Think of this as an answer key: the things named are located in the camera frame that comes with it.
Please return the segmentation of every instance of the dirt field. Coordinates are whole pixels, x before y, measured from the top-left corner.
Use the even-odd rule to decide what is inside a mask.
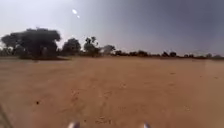
[[[15,128],[223,128],[224,62],[141,58],[0,60]]]

